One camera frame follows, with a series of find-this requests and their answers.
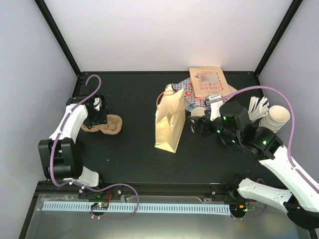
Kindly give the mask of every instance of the white cup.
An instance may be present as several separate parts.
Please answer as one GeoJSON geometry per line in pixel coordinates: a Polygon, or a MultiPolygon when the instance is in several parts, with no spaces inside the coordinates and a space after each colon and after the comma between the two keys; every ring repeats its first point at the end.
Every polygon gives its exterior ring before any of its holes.
{"type": "Polygon", "coordinates": [[[210,82],[212,84],[218,83],[218,76],[213,73],[204,73],[198,75],[202,82],[210,82]]]}
{"type": "Polygon", "coordinates": [[[203,116],[205,115],[205,108],[204,107],[196,107],[194,108],[191,113],[190,113],[190,116],[203,116]]]}
{"type": "Polygon", "coordinates": [[[271,106],[268,114],[271,120],[278,123],[286,123],[290,119],[289,111],[283,106],[271,106]]]}
{"type": "Polygon", "coordinates": [[[260,120],[259,126],[266,127],[277,133],[289,119],[290,113],[285,107],[272,106],[266,116],[260,120]]]}

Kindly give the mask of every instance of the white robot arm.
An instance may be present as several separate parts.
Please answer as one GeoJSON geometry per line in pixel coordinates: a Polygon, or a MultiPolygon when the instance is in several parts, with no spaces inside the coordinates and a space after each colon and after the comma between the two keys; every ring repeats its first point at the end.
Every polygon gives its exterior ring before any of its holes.
{"type": "Polygon", "coordinates": [[[38,150],[43,172],[47,179],[51,178],[51,149],[53,142],[57,140],[53,166],[56,178],[69,181],[70,183],[78,182],[81,185],[89,187],[97,187],[102,183],[101,176],[97,172],[83,166],[80,157],[80,151],[83,146],[77,140],[77,135],[82,124],[91,128],[96,124],[107,123],[107,107],[103,96],[94,95],[81,105],[75,107],[84,98],[88,97],[91,92],[90,86],[82,86],[79,96],[71,97],[66,103],[65,114],[55,132],[49,139],[40,141],[38,150]]]}
{"type": "Polygon", "coordinates": [[[210,114],[190,117],[193,131],[203,136],[216,133],[228,147],[252,152],[287,187],[277,189],[244,178],[237,187],[239,195],[279,209],[302,228],[319,228],[319,184],[293,158],[289,161],[287,148],[277,135],[253,126],[247,109],[237,102],[210,106],[210,114]]]}

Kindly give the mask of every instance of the gray wall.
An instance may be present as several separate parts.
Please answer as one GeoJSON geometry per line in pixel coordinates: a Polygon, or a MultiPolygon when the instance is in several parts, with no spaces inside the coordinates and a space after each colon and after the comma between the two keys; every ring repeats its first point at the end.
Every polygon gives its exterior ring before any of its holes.
{"type": "MultiPolygon", "coordinates": [[[[296,129],[292,154],[319,181],[319,1],[302,3],[261,74],[262,85],[282,91],[291,101],[296,129]]],[[[272,104],[285,105],[276,93],[265,92],[272,104]]],[[[290,124],[279,131],[288,143],[290,124]]]]}
{"type": "Polygon", "coordinates": [[[76,77],[33,0],[0,2],[0,237],[18,238],[76,77]]]}
{"type": "Polygon", "coordinates": [[[82,71],[255,70],[292,0],[46,0],[82,71]]]}

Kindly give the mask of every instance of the paper bag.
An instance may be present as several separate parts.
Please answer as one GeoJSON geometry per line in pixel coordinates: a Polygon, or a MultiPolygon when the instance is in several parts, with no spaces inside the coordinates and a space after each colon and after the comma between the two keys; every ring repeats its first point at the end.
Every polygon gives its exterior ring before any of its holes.
{"type": "Polygon", "coordinates": [[[173,92],[169,86],[155,114],[155,147],[176,152],[185,123],[184,89],[173,92]]]}

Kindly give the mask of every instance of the purple cable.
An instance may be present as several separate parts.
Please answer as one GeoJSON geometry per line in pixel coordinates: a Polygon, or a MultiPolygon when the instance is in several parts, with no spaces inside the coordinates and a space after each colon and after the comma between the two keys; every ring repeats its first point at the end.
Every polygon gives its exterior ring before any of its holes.
{"type": "MultiPolygon", "coordinates": [[[[79,103],[77,103],[77,104],[71,109],[71,112],[66,115],[66,117],[64,118],[64,121],[62,122],[61,127],[60,127],[60,131],[61,131],[61,132],[62,132],[62,130],[63,130],[63,128],[64,128],[64,126],[65,126],[67,120],[69,119],[70,115],[72,114],[72,112],[73,112],[79,105],[81,105],[81,104],[84,103],[86,100],[88,100],[89,98],[91,98],[92,96],[94,96],[94,95],[98,92],[98,90],[101,88],[102,80],[101,80],[101,78],[100,78],[98,75],[91,75],[91,76],[89,76],[89,78],[88,78],[88,79],[86,80],[86,82],[85,82],[85,85],[87,85],[87,84],[89,83],[89,81],[90,81],[90,79],[91,79],[92,77],[98,78],[98,80],[99,80],[99,85],[98,85],[98,87],[97,87],[96,90],[93,91],[89,96],[87,96],[86,98],[84,98],[83,100],[81,100],[79,103]]],[[[57,186],[57,187],[62,187],[62,186],[64,186],[64,185],[66,185],[66,184],[72,182],[71,180],[69,180],[69,181],[66,181],[66,182],[64,182],[64,183],[58,184],[58,183],[56,182],[55,178],[54,178],[54,174],[53,174],[54,152],[55,152],[55,148],[56,148],[56,145],[57,145],[57,142],[58,142],[58,139],[60,138],[60,136],[61,136],[61,133],[58,133],[57,136],[56,136],[56,138],[55,138],[55,140],[54,140],[54,142],[53,142],[53,146],[52,146],[51,154],[50,154],[50,176],[51,176],[51,180],[52,180],[53,184],[54,184],[55,186],[57,186]]],[[[76,185],[78,185],[78,186],[83,186],[82,184],[77,183],[77,182],[74,182],[74,184],[76,184],[76,185]]],[[[87,188],[87,189],[89,189],[89,190],[91,190],[91,191],[93,191],[93,192],[102,192],[102,191],[104,191],[104,190],[107,190],[107,189],[109,189],[109,188],[113,188],[113,187],[116,187],[116,186],[125,186],[125,187],[128,187],[128,188],[131,188],[131,189],[133,190],[133,192],[135,193],[135,195],[136,195],[137,205],[136,205],[134,211],[133,211],[131,214],[129,214],[128,216],[126,216],[126,217],[113,218],[113,217],[101,217],[101,216],[100,216],[101,218],[113,219],[113,220],[127,219],[127,218],[132,217],[132,216],[136,213],[136,211],[138,210],[138,208],[139,208],[139,204],[140,204],[139,195],[138,195],[137,191],[136,191],[132,186],[130,186],[130,185],[128,185],[128,184],[125,184],[125,183],[117,183],[117,184],[112,184],[112,185],[110,185],[110,186],[108,186],[108,187],[105,187],[105,188],[103,188],[103,189],[98,189],[98,190],[97,190],[97,189],[94,189],[94,188],[90,188],[90,187],[84,185],[85,188],[87,188]]]]}
{"type": "MultiPolygon", "coordinates": [[[[62,122],[62,124],[61,124],[61,127],[60,127],[60,131],[61,131],[61,132],[62,132],[62,130],[64,129],[64,126],[65,126],[67,120],[69,119],[71,113],[72,113],[79,105],[81,105],[83,102],[85,102],[86,100],[88,100],[89,98],[91,98],[92,96],[94,96],[95,93],[97,93],[98,90],[100,89],[100,87],[101,87],[101,85],[102,85],[102,80],[101,80],[101,78],[100,78],[98,75],[91,75],[91,76],[89,76],[89,78],[88,78],[88,79],[86,80],[86,82],[85,82],[85,85],[87,85],[87,84],[89,83],[89,81],[90,81],[90,79],[91,79],[92,77],[98,78],[98,80],[99,80],[99,85],[98,85],[98,87],[97,87],[97,88],[95,89],[95,91],[93,91],[89,96],[87,96],[86,98],[84,98],[83,100],[81,100],[79,103],[77,103],[77,104],[71,109],[71,112],[66,115],[66,117],[64,118],[64,120],[63,120],[63,122],[62,122]]],[[[55,178],[54,178],[54,174],[53,174],[53,159],[54,159],[54,153],[55,153],[55,148],[56,148],[56,145],[57,145],[57,143],[58,143],[58,140],[59,140],[60,136],[61,136],[61,133],[58,133],[58,135],[56,136],[56,138],[55,138],[55,140],[54,140],[54,142],[53,142],[53,146],[52,146],[51,154],[50,154],[50,176],[51,176],[51,180],[52,180],[53,184],[54,184],[55,186],[57,186],[57,187],[62,187],[62,186],[64,186],[64,185],[68,184],[69,182],[71,182],[71,181],[66,181],[66,182],[64,182],[64,183],[58,184],[58,183],[56,182],[56,180],[55,180],[55,178]]]]}
{"type": "MultiPolygon", "coordinates": [[[[137,199],[136,207],[135,207],[134,211],[133,211],[131,214],[129,214],[129,215],[125,216],[125,217],[122,217],[122,218],[105,217],[105,216],[100,216],[100,218],[112,219],[112,220],[128,219],[128,218],[132,217],[132,216],[136,213],[136,211],[138,210],[139,204],[140,204],[140,199],[139,199],[138,193],[137,193],[137,191],[136,191],[132,186],[130,186],[130,185],[128,185],[128,184],[125,184],[125,183],[116,183],[116,184],[112,184],[112,185],[110,185],[110,186],[108,186],[108,187],[105,187],[105,188],[102,188],[102,189],[98,189],[98,190],[97,190],[97,189],[90,188],[90,187],[87,187],[87,186],[85,186],[85,187],[86,187],[87,189],[93,191],[93,192],[102,192],[102,191],[105,191],[105,190],[107,190],[107,189],[109,189],[109,188],[116,187],[116,186],[125,186],[125,187],[128,187],[128,188],[130,188],[130,189],[133,190],[133,192],[134,192],[135,195],[136,195],[136,199],[137,199]]],[[[91,215],[92,215],[93,217],[98,217],[97,215],[93,215],[93,209],[91,210],[91,215]]]]}
{"type": "MultiPolygon", "coordinates": [[[[249,90],[255,90],[255,89],[272,90],[272,91],[278,93],[279,95],[281,95],[281,97],[284,98],[284,100],[286,101],[286,103],[289,107],[289,110],[291,112],[291,116],[292,116],[291,117],[291,119],[292,119],[291,130],[290,130],[290,136],[289,136],[289,141],[288,141],[288,160],[289,160],[290,164],[292,165],[292,167],[295,168],[296,165],[293,162],[293,159],[291,157],[291,145],[293,142],[293,136],[294,136],[294,131],[295,131],[295,114],[294,114],[294,110],[293,110],[291,103],[289,102],[289,100],[287,99],[287,97],[283,93],[281,93],[280,91],[276,90],[275,88],[272,88],[269,86],[250,86],[250,87],[246,87],[246,88],[243,88],[241,90],[238,90],[238,91],[231,93],[227,96],[224,96],[222,98],[212,100],[212,102],[223,101],[227,98],[230,98],[230,97],[235,96],[237,94],[240,94],[242,92],[249,91],[249,90]]],[[[296,172],[319,194],[319,189],[299,169],[296,169],[296,172]]]]}
{"type": "MultiPolygon", "coordinates": [[[[263,184],[266,184],[265,181],[262,178],[257,179],[256,182],[258,183],[259,181],[261,181],[263,184]]],[[[267,209],[268,209],[268,205],[265,204],[265,207],[264,207],[263,211],[260,214],[258,214],[257,216],[254,216],[252,218],[236,218],[232,213],[230,213],[230,216],[233,219],[240,219],[242,221],[251,221],[251,220],[255,220],[255,219],[261,218],[266,213],[267,209]]]]}

